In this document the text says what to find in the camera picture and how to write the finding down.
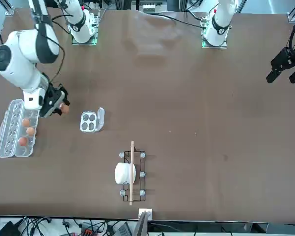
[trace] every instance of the clear plastic container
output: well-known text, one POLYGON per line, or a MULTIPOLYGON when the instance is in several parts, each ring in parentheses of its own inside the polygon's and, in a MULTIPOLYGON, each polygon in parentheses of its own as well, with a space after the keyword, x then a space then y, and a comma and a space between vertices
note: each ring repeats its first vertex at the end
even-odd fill
POLYGON ((10 102, 8 110, 4 114, 4 119, 0 128, 0 158, 7 157, 28 157, 33 153, 35 144, 36 128, 38 125, 39 111, 25 110, 22 99, 10 102), (29 119, 30 126, 35 129, 33 136, 26 133, 28 127, 21 125, 22 119, 29 119), (20 137, 26 137, 25 146, 18 144, 20 137))

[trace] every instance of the egg carton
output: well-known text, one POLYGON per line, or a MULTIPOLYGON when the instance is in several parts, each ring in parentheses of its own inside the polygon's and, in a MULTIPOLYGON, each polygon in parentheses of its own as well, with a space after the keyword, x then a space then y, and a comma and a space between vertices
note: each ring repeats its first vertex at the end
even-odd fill
POLYGON ((104 126, 105 110, 100 107, 96 112, 83 112, 81 114, 80 130, 82 132, 97 132, 104 126))
POLYGON ((22 99, 10 102, 8 110, 4 114, 4 119, 0 127, 0 158, 28 157, 33 153, 35 144, 36 128, 38 125, 39 111, 25 110, 22 99), (27 127, 21 125, 22 119, 29 119, 30 126, 35 129, 35 134, 29 136, 26 133, 27 127), (18 144, 20 137, 27 138, 27 144, 18 144))

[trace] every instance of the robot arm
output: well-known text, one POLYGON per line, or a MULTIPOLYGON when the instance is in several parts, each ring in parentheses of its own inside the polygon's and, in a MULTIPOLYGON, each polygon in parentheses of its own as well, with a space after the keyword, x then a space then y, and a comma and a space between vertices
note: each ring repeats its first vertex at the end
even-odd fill
POLYGON ((54 88, 36 63, 53 63, 59 45, 44 0, 29 0, 35 28, 14 31, 0 45, 0 74, 23 91, 25 109, 39 109, 40 115, 61 115, 62 103, 69 105, 62 85, 54 88))
POLYGON ((209 44, 217 47, 224 43, 234 13, 234 0, 219 0, 216 13, 212 12, 210 15, 211 20, 205 35, 209 44))
POLYGON ((68 21, 68 28, 78 43, 86 43, 95 35, 94 14, 86 9, 82 10, 78 0, 54 0, 64 11, 68 21))
MULTIPOLYGON (((288 47, 284 47, 278 55, 271 61, 272 71, 266 77, 268 83, 272 83, 286 69, 295 66, 295 48, 292 46, 292 40, 295 34, 295 25, 289 38, 288 47)), ((295 83, 295 71, 289 76, 290 82, 295 83)))

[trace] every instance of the metal rack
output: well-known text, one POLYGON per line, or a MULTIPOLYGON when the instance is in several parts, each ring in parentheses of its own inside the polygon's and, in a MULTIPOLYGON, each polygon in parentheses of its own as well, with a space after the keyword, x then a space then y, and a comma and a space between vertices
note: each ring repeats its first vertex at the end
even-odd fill
MULTIPOLYGON (((130 163, 130 161, 129 161, 130 153, 131 153, 131 151, 124 152, 124 158, 123 158, 124 163, 130 163)), ((146 159, 145 159, 146 153, 145 153, 145 151, 136 150, 135 147, 134 147, 134 153, 139 154, 140 172, 144 172, 144 176, 140 177, 140 172, 139 172, 138 176, 139 176, 139 188, 140 189, 139 189, 138 193, 133 194, 133 201, 134 202, 141 202, 141 201, 145 201, 145 199, 146 199, 146 159)), ((129 201, 129 184, 124 184, 122 186, 122 190, 125 191, 125 195, 122 197, 122 200, 124 202, 128 202, 129 201)))

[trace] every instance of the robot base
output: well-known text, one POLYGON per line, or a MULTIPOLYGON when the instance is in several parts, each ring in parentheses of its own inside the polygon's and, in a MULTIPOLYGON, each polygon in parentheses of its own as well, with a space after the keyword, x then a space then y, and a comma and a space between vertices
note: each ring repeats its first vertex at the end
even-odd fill
POLYGON ((203 48, 227 48, 227 36, 226 36, 226 39, 224 41, 224 43, 218 47, 216 46, 212 46, 211 44, 208 43, 208 41, 205 39, 205 35, 207 33, 207 28, 209 27, 210 25, 210 18, 209 16, 205 16, 205 22, 201 22, 201 26, 204 26, 206 29, 201 29, 201 46, 203 48))
POLYGON ((72 45, 90 45, 90 46, 95 46, 98 41, 98 23, 99 23, 99 17, 98 15, 94 15, 94 28, 95 34, 92 36, 87 42, 85 43, 78 43, 74 37, 72 37, 72 45))

